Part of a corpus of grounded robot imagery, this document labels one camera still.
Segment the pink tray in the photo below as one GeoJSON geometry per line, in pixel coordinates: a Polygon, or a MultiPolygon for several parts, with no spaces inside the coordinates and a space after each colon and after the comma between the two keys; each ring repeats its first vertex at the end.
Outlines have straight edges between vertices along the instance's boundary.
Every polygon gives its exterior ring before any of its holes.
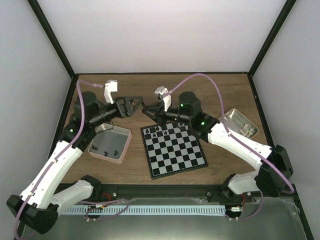
{"type": "Polygon", "coordinates": [[[128,150],[132,133],[129,129],[114,126],[112,124],[103,123],[96,129],[96,136],[88,146],[88,153],[97,159],[105,160],[108,162],[121,164],[125,158],[125,154],[128,150]],[[94,145],[102,150],[118,151],[119,155],[103,156],[91,152],[90,147],[94,145]]]}

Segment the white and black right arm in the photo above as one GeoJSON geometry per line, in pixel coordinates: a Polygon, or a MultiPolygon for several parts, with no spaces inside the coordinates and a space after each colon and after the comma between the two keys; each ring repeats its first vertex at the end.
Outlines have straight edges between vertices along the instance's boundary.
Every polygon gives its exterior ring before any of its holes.
{"type": "Polygon", "coordinates": [[[203,112],[201,101],[192,91],[185,91],[178,97],[178,106],[172,106],[171,96],[156,93],[158,102],[143,105],[142,113],[155,123],[181,123],[188,126],[188,132],[207,143],[219,146],[238,156],[254,170],[243,174],[232,174],[224,182],[223,198],[229,202],[241,194],[260,191],[277,198],[281,193],[294,193],[289,182],[293,168],[287,150],[276,145],[271,147],[255,142],[227,128],[222,121],[203,112]]]}

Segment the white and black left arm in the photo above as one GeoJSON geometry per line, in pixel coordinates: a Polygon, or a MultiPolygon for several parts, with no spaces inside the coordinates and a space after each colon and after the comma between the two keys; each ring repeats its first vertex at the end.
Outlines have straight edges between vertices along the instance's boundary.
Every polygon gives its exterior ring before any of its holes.
{"type": "Polygon", "coordinates": [[[96,137],[97,127],[115,118],[132,116],[144,100],[141,96],[106,99],[106,103],[99,101],[91,91],[78,94],[73,104],[74,112],[41,171],[21,194],[12,194],[6,201],[17,224],[23,223],[37,233],[45,234],[69,207],[86,199],[97,202],[101,198],[101,182],[89,175],[59,193],[55,191],[96,137]]]}

